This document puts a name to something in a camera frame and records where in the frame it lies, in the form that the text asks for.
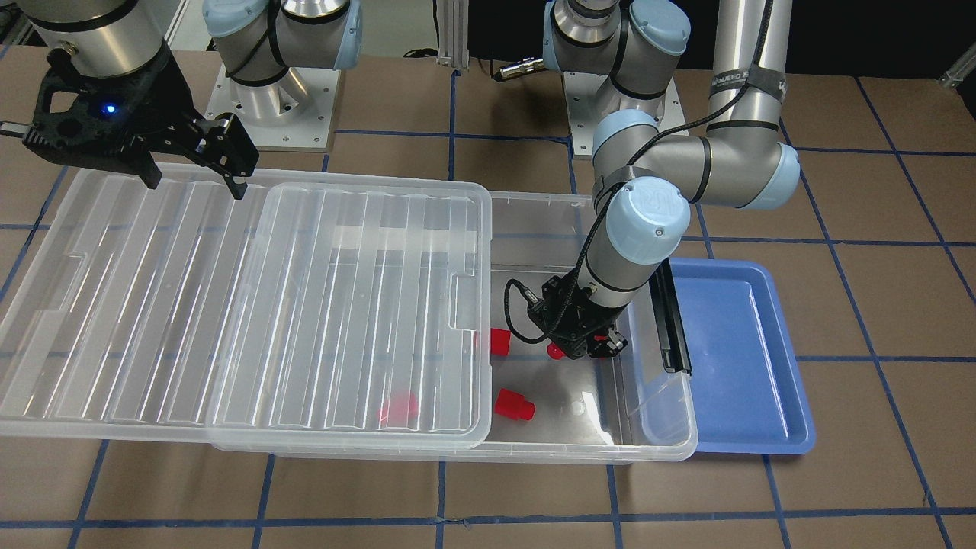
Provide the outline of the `clear plastic storage box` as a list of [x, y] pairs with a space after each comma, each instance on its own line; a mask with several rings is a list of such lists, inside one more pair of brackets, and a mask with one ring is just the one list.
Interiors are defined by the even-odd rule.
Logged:
[[447, 460], [526, 464], [630, 464], [680, 461], [700, 448], [673, 268], [662, 265], [613, 323], [606, 309], [570, 286], [571, 268], [590, 227], [589, 202], [570, 195], [500, 194], [493, 198], [493, 292], [513, 278], [539, 303], [512, 297], [510, 313], [548, 334], [551, 356], [512, 342], [493, 361], [493, 390], [521, 393], [533, 419], [493, 418], [482, 444], [460, 451], [418, 448], [311, 448], [231, 444], [222, 451], [282, 458]]

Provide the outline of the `clear ribbed box lid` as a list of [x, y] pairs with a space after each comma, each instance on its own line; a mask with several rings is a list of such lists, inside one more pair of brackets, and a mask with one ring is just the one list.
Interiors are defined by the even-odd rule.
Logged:
[[[2, 434], [460, 451], [491, 423], [481, 185], [83, 169], [2, 320]], [[411, 390], [417, 429], [382, 429]]]

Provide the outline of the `red block near lid notch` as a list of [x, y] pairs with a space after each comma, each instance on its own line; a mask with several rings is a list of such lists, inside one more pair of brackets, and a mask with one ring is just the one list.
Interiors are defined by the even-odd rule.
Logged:
[[509, 330], [505, 328], [491, 328], [489, 343], [492, 357], [508, 357], [511, 341], [512, 333]]

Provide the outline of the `red block in box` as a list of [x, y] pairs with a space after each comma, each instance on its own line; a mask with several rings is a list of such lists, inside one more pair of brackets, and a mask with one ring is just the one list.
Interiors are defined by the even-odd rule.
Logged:
[[506, 388], [499, 389], [495, 399], [493, 411], [497, 415], [513, 421], [532, 421], [536, 413], [536, 406], [526, 399], [523, 393]]

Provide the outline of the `blue plastic tray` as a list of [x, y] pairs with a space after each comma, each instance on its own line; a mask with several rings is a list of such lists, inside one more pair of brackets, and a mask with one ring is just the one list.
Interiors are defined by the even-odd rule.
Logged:
[[670, 262], [704, 453], [805, 455], [817, 434], [771, 272], [748, 261]]

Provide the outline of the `red block under lid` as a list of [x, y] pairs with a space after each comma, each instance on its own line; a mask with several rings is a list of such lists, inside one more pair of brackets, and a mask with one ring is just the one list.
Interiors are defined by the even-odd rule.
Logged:
[[382, 429], [417, 429], [419, 400], [408, 390], [387, 397], [380, 406], [379, 425]]

